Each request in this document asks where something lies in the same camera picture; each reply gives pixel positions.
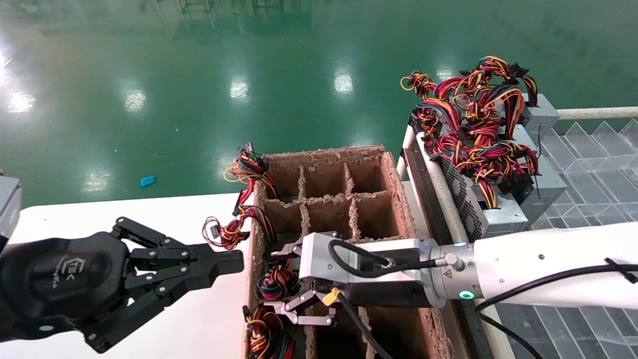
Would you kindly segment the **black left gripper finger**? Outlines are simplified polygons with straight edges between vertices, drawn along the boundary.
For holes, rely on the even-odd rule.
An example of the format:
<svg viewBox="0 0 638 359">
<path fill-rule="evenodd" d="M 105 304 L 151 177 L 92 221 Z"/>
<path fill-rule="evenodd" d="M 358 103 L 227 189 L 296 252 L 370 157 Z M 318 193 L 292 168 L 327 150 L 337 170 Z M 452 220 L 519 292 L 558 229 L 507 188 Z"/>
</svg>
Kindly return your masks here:
<svg viewBox="0 0 638 359">
<path fill-rule="evenodd" d="M 199 275 L 228 275 L 244 270 L 244 257 L 239 250 L 214 251 L 208 244 L 184 244 L 157 230 L 126 217 L 116 220 L 112 235 L 140 245 L 130 252 L 130 261 L 142 271 L 186 267 Z"/>
</svg>

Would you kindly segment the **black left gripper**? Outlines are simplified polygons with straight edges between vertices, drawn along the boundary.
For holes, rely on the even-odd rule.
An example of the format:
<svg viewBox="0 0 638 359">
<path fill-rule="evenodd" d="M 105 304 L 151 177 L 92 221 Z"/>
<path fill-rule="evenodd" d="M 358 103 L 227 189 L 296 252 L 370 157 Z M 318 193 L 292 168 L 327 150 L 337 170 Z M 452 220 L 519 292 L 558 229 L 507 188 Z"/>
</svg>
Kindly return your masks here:
<svg viewBox="0 0 638 359">
<path fill-rule="evenodd" d="M 129 256 L 123 239 L 109 232 L 7 244 L 1 341 L 79 331 L 105 353 L 186 293 L 211 288 L 219 275 L 215 264 L 183 264 L 131 277 Z"/>
</svg>

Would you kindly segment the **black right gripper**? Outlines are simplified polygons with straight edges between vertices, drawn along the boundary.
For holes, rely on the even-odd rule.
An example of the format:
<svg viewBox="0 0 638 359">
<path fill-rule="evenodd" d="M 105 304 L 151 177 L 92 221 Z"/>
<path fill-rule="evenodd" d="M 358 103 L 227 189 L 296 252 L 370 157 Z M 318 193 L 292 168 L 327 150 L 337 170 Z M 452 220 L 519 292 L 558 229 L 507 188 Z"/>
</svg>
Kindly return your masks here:
<svg viewBox="0 0 638 359">
<path fill-rule="evenodd" d="M 273 259 L 327 259 L 329 243 L 344 242 L 335 231 L 312 232 L 301 236 L 292 243 L 286 243 L 279 250 L 271 252 Z M 440 298 L 431 288 L 417 280 L 390 282 L 349 282 L 339 283 L 339 289 L 351 304 L 360 307 L 382 308 L 439 308 Z M 342 307 L 335 289 L 309 290 L 278 303 L 278 315 L 290 323 L 305 327 L 333 327 L 336 325 L 337 310 Z"/>
</svg>

